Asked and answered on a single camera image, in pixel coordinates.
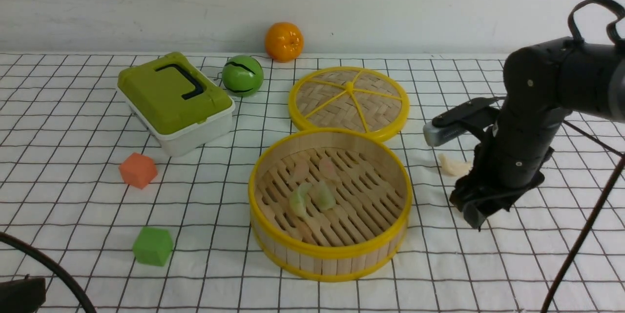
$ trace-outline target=table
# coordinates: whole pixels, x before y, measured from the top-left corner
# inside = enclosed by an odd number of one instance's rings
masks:
[[[500,211],[481,232],[447,198],[454,179],[436,159],[473,159],[464,135],[425,144],[425,122],[473,97],[505,94],[503,55],[303,55],[281,64],[256,56],[265,82],[237,99],[233,129],[192,153],[168,158],[114,90],[119,71],[164,53],[0,54],[0,229],[60,262],[100,313],[532,312],[540,309],[616,159],[561,128],[546,181]],[[233,53],[186,53],[219,82]],[[404,162],[415,200],[408,235],[382,269],[339,284],[281,271],[250,234],[246,184],[264,149],[293,133],[286,108],[295,80],[329,66],[364,66],[395,79],[411,110],[386,144]],[[625,150],[622,125],[574,113],[569,121]],[[121,182],[132,152],[159,176],[144,190]],[[619,180],[556,295],[566,312],[625,311],[625,190]],[[165,267],[134,261],[142,226],[169,229]],[[47,277],[40,313],[76,311],[58,279],[22,253],[0,247],[0,281]]]

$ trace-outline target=black object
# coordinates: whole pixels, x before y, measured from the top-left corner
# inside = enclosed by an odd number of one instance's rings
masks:
[[[45,279],[29,278],[0,282],[3,312],[34,313],[45,303]]]
[[[80,285],[74,280],[74,278],[69,275],[65,269],[56,264],[54,260],[50,257],[42,253],[42,251],[30,246],[29,244],[21,241],[20,239],[16,239],[15,237],[0,231],[0,242],[4,242],[9,246],[22,251],[25,255],[37,260],[39,263],[43,264],[46,268],[48,268],[54,275],[56,275],[62,282],[67,285],[70,291],[76,296],[78,303],[83,308],[85,313],[96,313],[96,309],[93,307],[91,300],[87,297],[85,291],[80,287]],[[25,280],[13,280],[3,284],[0,284],[0,299],[6,299],[6,301],[0,300],[0,312],[4,313],[30,313],[29,309],[35,308],[38,306],[35,304],[43,304],[44,302],[39,303],[38,301],[29,302],[26,300],[28,297],[39,297],[41,298],[41,289],[43,290],[43,298],[45,302],[45,280],[44,279],[29,279]],[[14,304],[11,306],[14,310],[5,310],[4,303]]]
[[[585,43],[573,19],[587,4],[605,6],[618,19],[607,26],[612,44]],[[569,15],[572,37],[514,51],[503,76],[507,95],[474,99],[432,120],[434,128],[469,131],[480,141],[473,169],[456,181],[449,201],[466,222],[480,229],[489,217],[510,207],[544,182],[540,168],[565,117],[573,111],[614,122],[625,121],[625,40],[616,22],[625,8],[612,0],[585,0]]]

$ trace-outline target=orange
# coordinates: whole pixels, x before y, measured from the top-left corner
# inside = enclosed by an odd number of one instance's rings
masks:
[[[265,50],[273,60],[290,62],[299,57],[304,49],[304,37],[292,23],[273,24],[265,36]]]

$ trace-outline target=green ball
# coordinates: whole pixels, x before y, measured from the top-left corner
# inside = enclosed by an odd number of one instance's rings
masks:
[[[225,88],[239,97],[256,93],[263,84],[263,68],[256,59],[247,55],[230,58],[221,71]]]

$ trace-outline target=orange cube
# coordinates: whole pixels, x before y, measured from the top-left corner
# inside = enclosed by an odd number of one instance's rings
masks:
[[[152,158],[133,153],[120,166],[121,179],[130,186],[145,188],[158,175]]]

